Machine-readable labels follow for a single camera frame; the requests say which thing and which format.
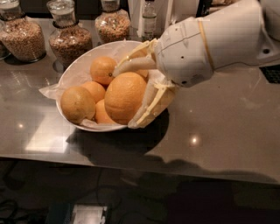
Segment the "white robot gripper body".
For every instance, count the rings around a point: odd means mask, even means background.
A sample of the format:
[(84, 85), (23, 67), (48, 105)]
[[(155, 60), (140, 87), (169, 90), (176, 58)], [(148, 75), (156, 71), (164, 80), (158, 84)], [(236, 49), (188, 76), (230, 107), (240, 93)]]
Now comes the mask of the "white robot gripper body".
[(214, 74), (203, 23), (197, 18), (169, 26), (157, 40), (154, 53), (157, 69), (181, 87), (190, 88)]

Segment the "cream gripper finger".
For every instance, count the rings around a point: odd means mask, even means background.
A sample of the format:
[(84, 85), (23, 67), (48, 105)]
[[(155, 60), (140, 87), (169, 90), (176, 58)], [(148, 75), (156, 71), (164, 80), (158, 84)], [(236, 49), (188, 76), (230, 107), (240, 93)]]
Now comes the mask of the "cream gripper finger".
[(137, 70), (156, 69), (155, 46), (157, 43), (158, 40), (154, 38), (138, 45), (119, 61), (114, 69), (113, 76), (116, 77), (119, 74)]
[(149, 78), (147, 87), (144, 92), (142, 105), (140, 109), (136, 112), (134, 117), (129, 121), (128, 127), (131, 129), (145, 128), (149, 125), (146, 122), (146, 117), (148, 113), (146, 112), (147, 108), (151, 105), (153, 99), (156, 96), (157, 91), (160, 88), (173, 88), (175, 90), (175, 95), (178, 90), (178, 86), (172, 81), (167, 80), (166, 78)]

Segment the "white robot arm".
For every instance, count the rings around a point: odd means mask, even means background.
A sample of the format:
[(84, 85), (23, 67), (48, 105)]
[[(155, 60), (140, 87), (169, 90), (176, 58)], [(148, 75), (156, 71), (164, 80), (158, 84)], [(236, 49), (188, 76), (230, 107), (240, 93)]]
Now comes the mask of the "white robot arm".
[(116, 66), (125, 72), (150, 70), (143, 103), (128, 126), (144, 128), (173, 100), (178, 87), (190, 88), (232, 66), (270, 66), (280, 60), (280, 1), (240, 0), (206, 17), (169, 26), (145, 41)]

